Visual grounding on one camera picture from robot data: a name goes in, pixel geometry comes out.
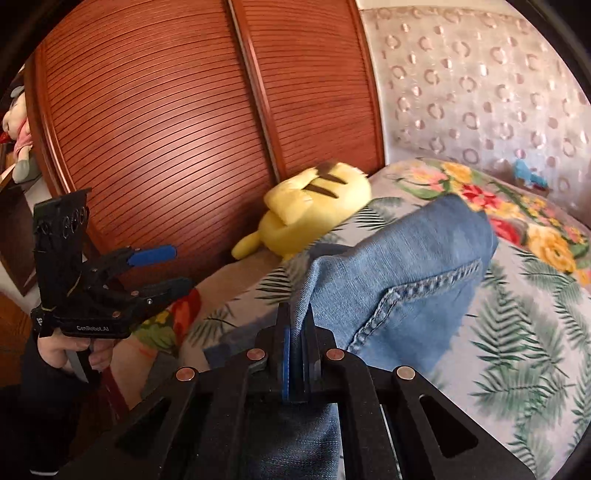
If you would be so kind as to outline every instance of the denim jeans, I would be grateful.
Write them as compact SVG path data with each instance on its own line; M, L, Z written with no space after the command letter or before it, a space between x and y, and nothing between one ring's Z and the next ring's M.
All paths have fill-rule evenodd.
M449 348L497 243L484 213L448 195L355 247L312 247L317 258L291 301L290 375L301 375L294 366L301 366L309 304L315 324L368 365L392 370L404 364L428 374ZM253 344L254 337L248 345L237 341L238 330L226 353ZM340 440L333 406L254 406L249 421L241 478L335 478Z

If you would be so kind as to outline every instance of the wardrobe door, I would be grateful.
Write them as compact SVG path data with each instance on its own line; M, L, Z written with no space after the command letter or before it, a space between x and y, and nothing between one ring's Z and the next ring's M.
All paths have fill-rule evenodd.
M329 159L381 168L375 79L355 0L230 4L281 176Z
M272 170L225 0L87 0L28 77L44 173L92 188L97 249L178 249L127 287L203 278L256 228Z

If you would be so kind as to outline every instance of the blue gripper pad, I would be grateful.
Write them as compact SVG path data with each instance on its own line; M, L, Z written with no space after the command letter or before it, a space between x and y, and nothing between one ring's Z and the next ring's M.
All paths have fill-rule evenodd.
M163 245L161 247L151 248L150 250L140 250L131 255L127 263L132 267L145 267L146 265L172 260L176 256L176 248L172 245Z

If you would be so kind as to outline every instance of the copper screw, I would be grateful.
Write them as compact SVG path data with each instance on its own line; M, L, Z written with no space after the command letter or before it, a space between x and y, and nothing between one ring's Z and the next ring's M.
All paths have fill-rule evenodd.
M265 351L261 348L251 348L248 352L246 352L246 356L249 360L256 362L265 358Z
M345 352L343 352L340 348L331 348L326 352L326 358L336 362L345 358Z
M396 374L403 380L412 380L415 376L415 371L410 367L398 367Z
M176 373L177 380L180 382L188 382L195 378L195 370L191 367L182 367L177 370Z

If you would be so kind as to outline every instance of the pikachu plush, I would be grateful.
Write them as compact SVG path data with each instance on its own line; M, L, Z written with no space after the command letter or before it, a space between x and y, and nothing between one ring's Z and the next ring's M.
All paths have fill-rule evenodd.
M232 256L240 260L261 244L287 260L330 232L371 200L367 176L346 163L308 168L267 192L269 211L258 230L240 240Z

